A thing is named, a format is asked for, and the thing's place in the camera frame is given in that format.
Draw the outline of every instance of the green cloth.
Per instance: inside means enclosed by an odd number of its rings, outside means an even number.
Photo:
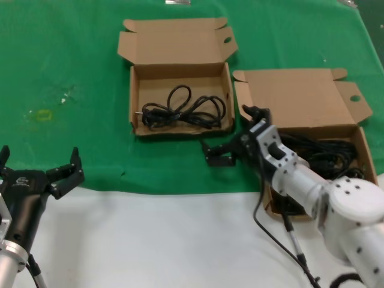
[[[123,20],[225,16],[239,46],[231,71],[348,69],[374,110],[365,132],[384,172],[383,69],[357,10],[337,0],[191,1],[0,1],[0,143],[10,146],[8,165],[48,169],[66,164],[78,146],[87,188],[256,191],[257,178],[242,164],[209,168],[196,139],[142,141],[128,121],[130,72],[117,55]]]

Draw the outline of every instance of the open cardboard box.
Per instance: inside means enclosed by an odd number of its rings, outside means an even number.
[[[364,172],[365,179],[377,184],[376,172],[358,123],[372,115],[372,110],[353,82],[341,81],[345,69],[280,69],[235,71],[238,106],[269,108],[272,123],[279,132],[301,134],[313,139],[342,139],[351,141],[358,150],[352,163]],[[274,218],[281,218],[269,205],[272,194],[266,188],[264,207]],[[294,220],[309,220],[306,215]]]
[[[136,135],[201,134],[230,131],[235,112],[233,91],[226,59],[238,49],[226,18],[181,20],[125,20],[128,32],[121,32],[118,53],[129,60],[129,118]],[[181,84],[192,90],[190,107],[200,96],[216,95],[226,104],[226,116],[221,128],[205,129],[177,121],[173,126],[150,130],[142,123],[140,112],[146,103],[167,106],[171,90]],[[176,108],[187,98],[187,90],[179,89],[171,100]],[[214,105],[207,101],[196,111],[213,113]]]

